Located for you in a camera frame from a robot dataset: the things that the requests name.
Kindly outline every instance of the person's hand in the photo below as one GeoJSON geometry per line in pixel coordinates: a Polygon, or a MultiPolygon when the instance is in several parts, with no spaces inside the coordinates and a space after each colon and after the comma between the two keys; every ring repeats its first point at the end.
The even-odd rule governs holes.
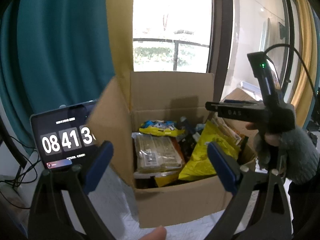
{"type": "Polygon", "coordinates": [[[151,233],[145,235],[139,240],[165,240],[167,236],[167,230],[163,226],[157,227],[151,233]]]}
{"type": "MultiPolygon", "coordinates": [[[[255,130],[253,123],[246,125],[248,130],[255,130]]],[[[295,184],[304,184],[311,180],[317,171],[319,153],[307,133],[300,127],[281,134],[266,133],[264,140],[259,133],[255,136],[253,144],[258,153],[258,162],[261,168],[267,168],[270,153],[266,143],[278,147],[279,152],[285,151],[287,157],[286,176],[295,184]]]]}

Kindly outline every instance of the tablet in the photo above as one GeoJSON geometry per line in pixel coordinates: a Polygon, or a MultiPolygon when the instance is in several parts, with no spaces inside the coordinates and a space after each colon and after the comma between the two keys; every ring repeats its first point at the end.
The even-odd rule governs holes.
{"type": "Polygon", "coordinates": [[[95,103],[89,101],[30,117],[36,148],[46,169],[84,165],[97,150],[95,137],[86,126],[95,103]]]}

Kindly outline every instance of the black cable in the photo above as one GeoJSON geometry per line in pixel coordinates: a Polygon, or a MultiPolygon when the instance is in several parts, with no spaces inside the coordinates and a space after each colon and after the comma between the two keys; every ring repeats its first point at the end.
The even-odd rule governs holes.
{"type": "MultiPolygon", "coordinates": [[[[10,136],[10,137],[13,138],[13,139],[15,139],[15,140],[16,140],[18,143],[20,143],[23,147],[26,147],[26,148],[30,148],[30,149],[35,150],[34,147],[26,146],[25,144],[23,144],[22,142],[20,142],[20,141],[17,140],[16,138],[14,138],[14,137],[12,137],[12,136],[10,136]]],[[[0,180],[0,183],[3,182],[3,183],[5,183],[5,184],[8,184],[8,185],[12,186],[13,190],[14,190],[16,193],[18,193],[18,192],[14,189],[14,187],[19,187],[21,184],[32,183],[32,182],[36,181],[37,178],[38,178],[38,173],[37,173],[37,170],[36,170],[36,165],[40,162],[40,160],[39,160],[39,154],[38,154],[37,161],[36,161],[35,163],[32,163],[32,162],[31,162],[27,157],[25,157],[24,155],[22,155],[22,156],[27,160],[27,162],[30,163],[30,167],[27,168],[27,170],[26,170],[25,172],[23,172],[22,174],[18,175],[18,173],[19,173],[20,170],[21,170],[21,167],[19,167],[19,170],[18,170],[18,173],[17,173],[15,179],[11,179],[11,180],[10,180],[10,179],[8,179],[8,180],[6,180],[6,179],[5,179],[5,180],[0,180]],[[36,177],[35,177],[33,180],[31,180],[31,181],[22,182],[23,179],[24,179],[24,177],[25,177],[25,175],[26,175],[29,171],[31,171],[32,169],[35,170],[36,177]]],[[[11,202],[4,196],[4,194],[3,194],[1,191],[0,191],[0,194],[3,196],[3,198],[4,198],[9,204],[11,204],[12,206],[14,206],[14,207],[16,207],[16,208],[19,208],[19,209],[30,209],[30,208],[31,208],[31,207],[28,207],[28,208],[26,208],[26,207],[19,207],[19,206],[15,205],[15,204],[11,203],[11,202]]]]}
{"type": "Polygon", "coordinates": [[[306,67],[306,64],[304,63],[304,61],[303,61],[300,53],[298,52],[298,50],[297,50],[294,46],[291,46],[290,44],[284,44],[284,43],[275,44],[275,45],[272,45],[272,46],[270,46],[269,48],[267,48],[267,49],[265,50],[265,52],[264,52],[264,55],[266,56],[269,51],[271,51],[271,50],[273,50],[273,49],[275,49],[275,48],[279,48],[279,47],[287,47],[287,48],[289,48],[289,49],[293,49],[293,51],[297,54],[297,56],[298,56],[298,58],[299,58],[299,60],[300,60],[300,62],[301,62],[301,64],[302,64],[302,66],[303,66],[303,68],[304,68],[304,70],[305,70],[305,72],[306,72],[306,75],[307,75],[307,77],[308,77],[310,86],[311,86],[311,88],[312,88],[313,97],[315,98],[315,105],[317,105],[317,107],[319,107],[319,102],[318,102],[318,100],[317,100],[317,94],[316,94],[316,91],[315,91],[315,87],[314,87],[314,85],[313,85],[313,83],[312,83],[312,80],[311,80],[309,71],[308,71],[308,69],[307,69],[307,67],[306,67]]]}
{"type": "Polygon", "coordinates": [[[18,143],[20,143],[23,147],[28,148],[28,149],[35,149],[35,147],[30,147],[30,146],[26,146],[25,144],[23,144],[21,141],[19,141],[18,139],[16,139],[15,137],[9,135],[10,138],[14,139],[15,141],[17,141],[18,143]]]}
{"type": "Polygon", "coordinates": [[[11,202],[10,202],[10,200],[8,200],[4,195],[3,195],[3,193],[0,191],[0,194],[3,196],[3,198],[6,200],[6,201],[8,201],[12,206],[14,206],[14,207],[16,207],[16,208],[20,208],[20,209],[30,209],[31,207],[28,207],[28,208],[25,208],[25,207],[19,207],[19,206],[16,206],[15,204],[12,204],[11,202]]]}
{"type": "MultiPolygon", "coordinates": [[[[301,64],[302,64],[302,66],[303,66],[303,68],[304,68],[304,70],[305,70],[305,72],[306,72],[306,75],[307,75],[307,77],[308,77],[309,84],[310,84],[311,89],[312,89],[313,97],[315,98],[315,105],[318,107],[318,109],[320,109],[320,107],[319,107],[319,102],[318,102],[318,100],[317,100],[317,94],[316,94],[316,91],[315,91],[315,87],[314,87],[314,85],[313,85],[313,83],[312,83],[312,80],[311,80],[309,71],[308,71],[308,69],[307,69],[307,67],[306,67],[306,64],[304,63],[304,61],[303,61],[300,53],[298,52],[298,50],[297,50],[294,46],[289,45],[289,44],[284,44],[284,43],[272,45],[272,46],[270,46],[269,48],[267,48],[267,49],[264,51],[264,57],[267,55],[267,53],[268,53],[269,51],[271,51],[272,49],[275,49],[275,48],[279,48],[279,47],[288,47],[289,49],[293,49],[293,51],[297,54],[297,56],[298,56],[298,58],[299,58],[299,60],[300,60],[300,62],[301,62],[301,64]]],[[[317,167],[317,171],[316,171],[315,176],[317,176],[317,175],[319,174],[319,170],[320,170],[320,159],[319,159],[319,162],[318,162],[318,167],[317,167]]],[[[311,179],[311,183],[310,183],[309,189],[308,189],[308,191],[307,191],[308,194],[307,194],[307,197],[306,197],[306,202],[305,202],[305,204],[304,204],[304,206],[303,206],[303,212],[302,212],[302,215],[300,216],[300,220],[301,220],[301,219],[304,217],[304,215],[305,215],[306,204],[307,204],[307,201],[308,201],[308,198],[309,198],[309,194],[310,194],[311,188],[314,186],[315,182],[316,182],[316,179],[315,179],[315,177],[313,177],[313,179],[311,179]]]]}

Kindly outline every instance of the snack package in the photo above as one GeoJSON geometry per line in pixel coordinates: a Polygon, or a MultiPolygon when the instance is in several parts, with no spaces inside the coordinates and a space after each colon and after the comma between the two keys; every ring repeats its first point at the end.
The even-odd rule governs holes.
{"type": "Polygon", "coordinates": [[[175,149],[171,138],[132,133],[137,153],[139,173],[165,172],[181,169],[184,162],[175,149]]]}
{"type": "Polygon", "coordinates": [[[133,176],[135,179],[152,179],[154,178],[157,187],[164,187],[172,182],[178,180],[178,171],[156,172],[156,173],[139,173],[136,171],[133,176]]]}
{"type": "Polygon", "coordinates": [[[183,153],[184,160],[187,163],[190,160],[190,157],[192,155],[194,148],[196,147],[196,141],[192,137],[192,135],[188,133],[187,136],[185,136],[178,143],[179,143],[181,152],[183,153]]]}
{"type": "Polygon", "coordinates": [[[240,147],[234,143],[234,139],[224,135],[218,127],[207,121],[190,160],[179,174],[179,179],[194,181],[216,174],[207,155],[208,144],[212,141],[217,142],[223,151],[235,160],[238,158],[240,147]]]}
{"type": "Polygon", "coordinates": [[[239,145],[241,140],[243,139],[239,133],[236,133],[233,131],[223,120],[223,118],[218,117],[218,113],[215,112],[213,118],[211,119],[211,122],[215,124],[219,130],[226,136],[233,138],[234,143],[236,145],[239,145]]]}
{"type": "Polygon", "coordinates": [[[149,120],[140,126],[139,132],[155,136],[177,137],[183,134],[184,130],[179,130],[176,126],[177,123],[172,121],[149,120]]]}

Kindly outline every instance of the yellow snack bag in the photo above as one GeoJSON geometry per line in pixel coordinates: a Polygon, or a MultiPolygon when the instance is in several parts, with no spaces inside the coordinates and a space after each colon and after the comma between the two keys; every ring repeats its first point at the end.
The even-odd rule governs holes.
{"type": "Polygon", "coordinates": [[[161,177],[155,177],[155,181],[158,187],[163,187],[167,184],[170,184],[174,181],[176,181],[179,177],[179,171],[176,173],[173,173],[171,175],[167,176],[161,176],[161,177]]]}
{"type": "Polygon", "coordinates": [[[207,121],[190,160],[179,174],[179,179],[194,181],[216,174],[207,155],[208,144],[212,141],[217,142],[222,150],[235,160],[238,158],[240,147],[235,145],[232,138],[222,134],[213,123],[207,121]]]}
{"type": "Polygon", "coordinates": [[[176,125],[177,123],[173,121],[148,120],[141,124],[139,132],[154,136],[177,137],[183,134],[185,130],[177,129],[176,125]]]}

